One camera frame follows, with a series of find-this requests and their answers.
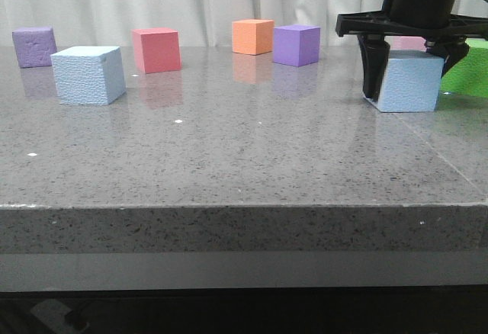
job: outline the granite surface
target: granite surface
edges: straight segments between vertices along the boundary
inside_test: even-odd
[[[382,114],[355,47],[301,68],[182,48],[147,75],[122,55],[124,96],[70,106],[0,49],[0,253],[488,246],[488,99]]]

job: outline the foam cube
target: foam cube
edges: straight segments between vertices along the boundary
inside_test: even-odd
[[[371,103],[382,112],[434,111],[444,59],[419,50],[392,50],[380,97]]]
[[[51,56],[61,104],[110,104],[126,91],[120,47],[71,47]]]
[[[232,22],[232,49],[235,53],[262,54],[273,50],[273,20],[245,19]]]
[[[144,73],[181,69],[178,32],[167,27],[132,31],[136,66]]]
[[[288,25],[274,29],[273,62],[305,66],[319,62],[320,27]]]
[[[51,54],[57,52],[51,27],[19,27],[12,32],[18,65],[26,67],[51,66]]]
[[[425,39],[422,37],[393,37],[392,50],[421,50],[425,52]]]
[[[488,41],[468,39],[470,51],[441,82],[443,92],[488,98]]]

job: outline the red cube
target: red cube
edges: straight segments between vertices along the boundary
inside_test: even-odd
[[[136,66],[144,73],[181,69],[178,32],[167,27],[132,31]]]

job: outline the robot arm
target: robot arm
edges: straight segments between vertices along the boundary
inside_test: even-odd
[[[377,100],[386,69],[388,36],[425,38],[427,52],[445,59],[443,74],[463,59],[468,37],[488,40],[488,19],[451,14],[455,0],[384,0],[380,11],[340,14],[335,31],[358,36],[363,60],[363,92]]]

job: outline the light blue cube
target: light blue cube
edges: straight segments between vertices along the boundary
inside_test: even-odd
[[[110,104],[125,93],[120,47],[71,47],[51,55],[61,104]]]
[[[434,111],[444,59],[419,50],[392,50],[378,101],[382,112]]]

